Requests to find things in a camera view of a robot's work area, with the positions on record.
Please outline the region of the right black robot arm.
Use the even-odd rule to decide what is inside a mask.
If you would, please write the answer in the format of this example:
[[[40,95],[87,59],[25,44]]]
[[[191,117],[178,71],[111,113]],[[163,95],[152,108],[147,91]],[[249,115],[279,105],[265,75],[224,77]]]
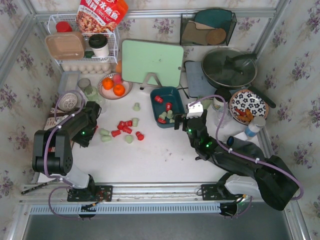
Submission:
[[[278,211],[282,211],[289,201],[303,196],[301,183],[280,157],[265,157],[256,144],[233,136],[226,143],[217,136],[211,137],[206,126],[207,113],[201,108],[194,116],[176,114],[174,128],[182,127],[187,133],[197,159],[227,171],[222,181],[230,194],[258,196]]]

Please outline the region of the red capsule number two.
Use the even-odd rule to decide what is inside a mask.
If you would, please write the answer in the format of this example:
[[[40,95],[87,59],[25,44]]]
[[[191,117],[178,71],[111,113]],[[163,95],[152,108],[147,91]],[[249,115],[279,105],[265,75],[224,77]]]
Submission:
[[[172,103],[171,102],[167,102],[166,104],[165,104],[165,111],[167,112],[167,111],[169,111],[169,110],[171,110],[172,109]]]

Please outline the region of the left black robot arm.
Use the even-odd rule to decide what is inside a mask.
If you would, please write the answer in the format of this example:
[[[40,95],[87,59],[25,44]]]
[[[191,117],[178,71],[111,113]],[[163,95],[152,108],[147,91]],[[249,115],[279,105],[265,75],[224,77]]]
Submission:
[[[88,101],[81,111],[68,115],[57,126],[34,134],[32,169],[71,186],[75,200],[91,201],[97,194],[93,177],[73,163],[71,142],[87,148],[97,130],[101,107]]]

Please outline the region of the grey microfibre glove cloth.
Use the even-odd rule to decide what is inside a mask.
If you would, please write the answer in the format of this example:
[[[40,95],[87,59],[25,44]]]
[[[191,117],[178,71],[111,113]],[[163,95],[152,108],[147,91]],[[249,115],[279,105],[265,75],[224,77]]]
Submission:
[[[265,162],[263,151],[255,143],[229,137],[226,143],[215,139],[212,160],[209,161],[227,172],[253,171],[258,162]]]

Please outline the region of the clear plastic cup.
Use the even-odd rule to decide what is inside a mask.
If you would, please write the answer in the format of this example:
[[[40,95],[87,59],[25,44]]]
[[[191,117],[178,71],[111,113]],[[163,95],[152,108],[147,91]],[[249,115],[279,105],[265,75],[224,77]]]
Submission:
[[[220,128],[224,128],[231,120],[232,120],[232,115],[229,109],[226,109],[226,110],[220,109],[215,113],[214,124],[217,127],[218,125],[220,125]]]

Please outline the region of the green capsule top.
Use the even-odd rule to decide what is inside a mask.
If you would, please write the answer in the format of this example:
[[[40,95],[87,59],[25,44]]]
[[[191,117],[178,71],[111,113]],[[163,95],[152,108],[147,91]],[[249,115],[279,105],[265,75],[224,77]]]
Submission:
[[[141,108],[140,108],[140,103],[139,102],[136,102],[132,108],[134,111],[139,111]]]

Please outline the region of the teal storage basket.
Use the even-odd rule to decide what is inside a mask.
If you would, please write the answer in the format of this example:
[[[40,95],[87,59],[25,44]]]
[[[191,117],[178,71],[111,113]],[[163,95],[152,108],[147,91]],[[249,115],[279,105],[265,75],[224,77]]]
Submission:
[[[175,87],[152,90],[150,100],[156,124],[162,129],[173,128],[175,125],[173,117],[185,113],[180,93]]]

